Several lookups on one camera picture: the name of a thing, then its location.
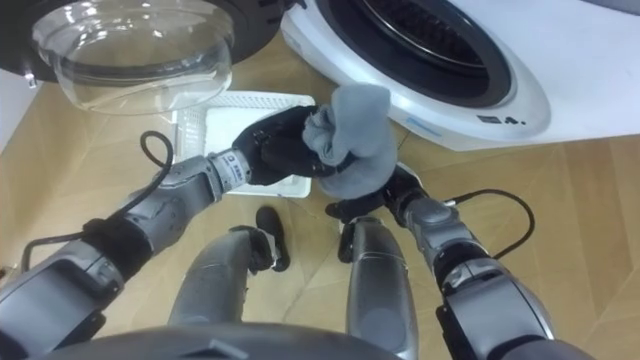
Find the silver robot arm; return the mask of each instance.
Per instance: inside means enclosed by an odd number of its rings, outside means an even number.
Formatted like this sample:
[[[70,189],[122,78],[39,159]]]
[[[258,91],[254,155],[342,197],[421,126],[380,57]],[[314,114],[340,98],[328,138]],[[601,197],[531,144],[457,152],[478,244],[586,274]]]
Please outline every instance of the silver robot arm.
[[[176,243],[198,213],[250,176],[237,150],[193,157],[173,165],[161,185],[123,216],[89,222],[79,240],[0,292],[0,359],[40,356],[89,340],[124,283]]]
[[[549,315],[537,297],[488,255],[458,211],[421,193],[399,219],[443,295],[436,311],[455,359],[592,359],[554,340]]]

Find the white plastic tray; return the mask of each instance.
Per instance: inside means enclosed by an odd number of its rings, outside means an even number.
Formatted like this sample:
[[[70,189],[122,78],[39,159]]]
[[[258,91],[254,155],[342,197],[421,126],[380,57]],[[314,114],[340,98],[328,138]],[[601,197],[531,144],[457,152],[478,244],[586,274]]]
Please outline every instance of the white plastic tray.
[[[293,106],[314,105],[312,97],[257,91],[226,91],[206,104],[173,113],[176,158],[220,152],[252,123]],[[232,194],[304,198],[311,179],[290,176],[270,186],[243,185]]]

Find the cloth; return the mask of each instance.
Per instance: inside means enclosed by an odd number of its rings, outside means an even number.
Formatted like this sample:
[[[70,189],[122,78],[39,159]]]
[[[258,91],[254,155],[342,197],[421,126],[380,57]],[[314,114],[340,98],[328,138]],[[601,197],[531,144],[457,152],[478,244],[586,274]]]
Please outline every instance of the cloth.
[[[339,87],[309,116],[302,139],[320,160],[340,165],[349,153],[355,160],[339,174],[320,178],[322,190],[339,199],[355,199],[384,186],[395,169],[398,151],[387,114],[391,94],[386,88],[354,84]]]

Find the black cable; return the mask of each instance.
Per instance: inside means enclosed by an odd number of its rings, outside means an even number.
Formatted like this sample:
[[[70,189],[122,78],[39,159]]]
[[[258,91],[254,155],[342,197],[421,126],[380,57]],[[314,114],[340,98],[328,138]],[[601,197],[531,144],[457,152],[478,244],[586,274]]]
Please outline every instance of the black cable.
[[[164,163],[158,160],[151,153],[151,151],[149,151],[149,148],[147,147],[147,139],[149,137],[155,137],[156,139],[162,141],[165,148],[167,149],[167,158]],[[136,196],[133,200],[131,200],[127,205],[122,207],[120,210],[114,212],[111,216],[109,216],[109,219],[112,219],[118,216],[123,216],[129,210],[136,207],[136,205],[140,204],[144,199],[149,197],[149,195],[151,195],[151,193],[154,192],[158,188],[158,186],[160,186],[160,184],[162,184],[162,181],[164,180],[164,178],[167,177],[167,175],[169,175],[169,172],[171,172],[171,165],[173,164],[173,145],[171,145],[171,141],[166,136],[164,136],[164,134],[157,131],[153,131],[153,130],[145,131],[140,136],[140,147],[142,148],[142,152],[144,152],[144,154],[149,158],[149,160],[151,160],[154,164],[162,168],[160,170],[160,174],[158,174],[158,176],[156,176],[156,178],[153,179],[151,184],[149,184],[149,186],[147,186],[140,194],[138,194],[138,196]]]
[[[451,198],[451,199],[445,201],[445,204],[449,203],[449,202],[453,202],[454,204],[461,204],[461,203],[463,203],[463,202],[465,202],[467,200],[470,200],[470,199],[472,199],[472,198],[474,198],[474,197],[476,197],[478,195],[485,195],[485,194],[501,195],[501,196],[507,197],[507,198],[517,202],[520,206],[522,206],[524,211],[527,212],[527,217],[529,218],[529,228],[527,229],[527,232],[525,232],[524,235],[522,235],[522,237],[518,241],[516,241],[513,244],[507,246],[506,248],[504,248],[503,250],[499,251],[496,255],[493,256],[494,259],[498,260],[498,259],[504,257],[505,255],[509,254],[513,250],[519,248],[527,240],[529,240],[529,238],[533,234],[533,231],[536,228],[536,219],[535,219],[535,216],[533,215],[533,211],[531,210],[531,207],[524,200],[522,200],[520,197],[518,197],[517,195],[514,195],[514,194],[512,194],[510,192],[507,192],[507,191],[504,191],[504,190],[498,190],[498,189],[482,189],[482,190],[470,192],[468,194],[464,194],[464,195],[460,195],[460,196],[456,196],[454,198]]]
[[[150,137],[154,137],[162,141],[165,148],[167,149],[167,158],[164,163],[158,160],[158,158],[156,158],[151,153],[151,151],[149,151],[149,147],[147,146],[147,139]],[[149,195],[151,195],[151,193],[154,192],[158,188],[158,186],[160,186],[162,181],[167,177],[167,175],[171,171],[171,165],[173,164],[173,155],[174,155],[173,145],[171,144],[171,141],[164,134],[157,131],[153,131],[153,130],[145,131],[140,136],[140,147],[142,148],[142,152],[144,152],[144,154],[149,158],[149,160],[151,160],[151,162],[153,162],[154,164],[160,166],[162,170],[160,170],[160,174],[158,174],[158,176],[156,176],[156,178],[153,179],[153,181],[144,189],[144,191],[142,191],[138,196],[136,196],[133,200],[127,203],[127,205],[122,207],[120,210],[114,212],[111,216],[109,216],[109,219],[113,219],[118,216],[123,216],[129,210],[133,209],[136,205],[140,204],[144,199],[146,199]],[[85,232],[78,232],[78,233],[69,234],[69,235],[52,236],[52,237],[47,237],[42,239],[36,239],[28,242],[27,245],[24,247],[24,250],[22,251],[22,259],[20,261],[20,270],[22,272],[26,272],[29,270],[31,252],[33,251],[34,247],[41,246],[41,245],[59,244],[59,243],[73,241],[73,240],[78,240],[85,235],[86,235]]]

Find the wooden floor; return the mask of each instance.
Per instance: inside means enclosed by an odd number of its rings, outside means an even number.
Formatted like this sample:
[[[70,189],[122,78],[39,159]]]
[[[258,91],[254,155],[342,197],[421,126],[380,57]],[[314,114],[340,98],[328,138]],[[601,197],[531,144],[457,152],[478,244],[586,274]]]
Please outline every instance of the wooden floor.
[[[236,89],[313,95],[328,102],[334,85],[292,54],[281,38],[234,68]],[[79,169],[69,177],[31,236],[74,232],[104,217],[144,186],[157,169],[138,147],[149,128],[169,132],[161,117],[111,118]],[[640,137],[455,153],[395,126],[400,160],[445,199],[481,188],[524,198],[537,217],[531,240],[504,264],[546,305],[560,339],[599,359],[640,359]],[[107,310],[102,335],[166,322],[183,275],[198,251],[255,210],[280,213],[292,252],[291,268],[250,279],[245,320],[344,329],[350,268],[336,258],[337,224],[324,215],[330,202],[313,188],[307,199],[227,196],[190,225],[173,248],[151,261]],[[526,230],[526,216],[507,199],[465,203],[463,220],[492,252]],[[440,297],[411,235],[380,217],[401,244],[419,317],[421,359],[448,354],[435,322]]]

